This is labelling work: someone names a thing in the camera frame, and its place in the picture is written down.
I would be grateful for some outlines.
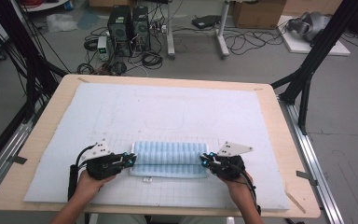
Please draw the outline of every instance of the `blue striped towel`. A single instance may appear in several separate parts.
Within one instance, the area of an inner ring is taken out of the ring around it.
[[[200,154],[207,153],[204,143],[135,142],[132,152],[136,163],[130,175],[175,178],[207,177],[207,169],[200,165]]]

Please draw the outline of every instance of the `floor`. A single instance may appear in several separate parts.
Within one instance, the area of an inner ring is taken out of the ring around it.
[[[74,21],[85,22],[82,28],[71,32],[44,34],[68,69],[75,73],[77,66],[85,62],[84,37],[92,30],[105,26],[107,19],[96,19],[83,7],[71,12],[54,8],[35,14],[40,19],[35,22],[46,26],[43,18],[55,13],[72,15]],[[191,20],[184,17],[173,22],[191,27]],[[232,26],[231,19],[227,20],[227,26]],[[174,60],[167,57],[164,45],[160,53],[164,58],[161,68],[135,68],[125,76],[272,83],[296,71],[307,56],[289,53],[286,46],[281,44],[266,45],[242,55],[231,53],[222,60],[213,33],[175,32],[174,37],[177,53]],[[358,39],[349,40],[358,45]],[[307,131],[344,222],[358,223],[358,47],[344,39],[341,42],[351,52],[351,56],[328,56],[316,71],[310,90]],[[43,45],[49,55],[48,60],[63,68],[52,50],[46,44]],[[93,66],[99,64],[101,62],[95,59],[92,62]],[[281,87],[276,93],[283,91],[284,87]],[[21,83],[17,74],[13,73],[11,61],[0,61],[0,133],[24,102]],[[48,222],[53,216],[54,213],[48,212],[0,211],[0,223]],[[161,220],[175,220],[175,217],[161,217]],[[286,223],[281,218],[264,220],[266,223]],[[293,219],[301,220],[305,223],[328,223],[325,215],[316,219]],[[236,223],[243,221],[237,218]]]

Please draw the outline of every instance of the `metal frame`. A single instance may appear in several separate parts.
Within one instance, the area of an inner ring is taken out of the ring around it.
[[[302,92],[298,125],[303,134],[307,134],[305,125],[312,77],[357,13],[358,0],[342,1],[325,29],[317,35],[316,40],[312,40],[315,41],[315,45],[300,67],[293,74],[271,84],[272,88],[276,89],[289,83],[284,93],[280,94],[280,99],[289,105],[293,105]]]
[[[8,167],[12,164],[12,159],[16,157],[21,150],[35,123],[34,118],[29,119],[28,122],[23,122],[8,139],[0,153],[0,181],[2,175],[8,171]]]
[[[330,223],[343,224],[344,221],[338,210],[333,194],[328,187],[327,181],[324,177],[324,172],[318,162],[318,159],[316,158],[310,139],[307,135],[303,134],[301,128],[296,125],[298,123],[298,112],[296,107],[294,105],[284,105],[283,108],[286,109],[286,112],[290,117],[289,121],[295,131],[297,141],[301,147],[302,156],[307,163],[311,178],[318,181],[318,185],[315,186],[315,188],[318,190],[320,199],[324,205],[324,211],[330,220]]]

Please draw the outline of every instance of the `black pole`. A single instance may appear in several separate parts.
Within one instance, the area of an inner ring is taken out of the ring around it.
[[[305,125],[312,76],[357,13],[358,0],[343,0],[301,66],[293,74],[271,84],[276,89],[289,83],[284,93],[280,94],[280,99],[289,105],[293,105],[302,92],[298,125],[303,134],[307,134]]]
[[[26,122],[34,115],[35,102],[41,95],[51,97],[58,87],[58,82],[52,73],[61,77],[66,75],[63,70],[49,63],[42,57],[32,38],[28,35],[10,0],[0,0],[0,24],[15,45],[22,58],[16,58],[7,43],[0,36],[0,44],[16,67],[16,71],[27,78],[27,101],[16,117],[10,122],[0,136],[0,151],[19,124]]]

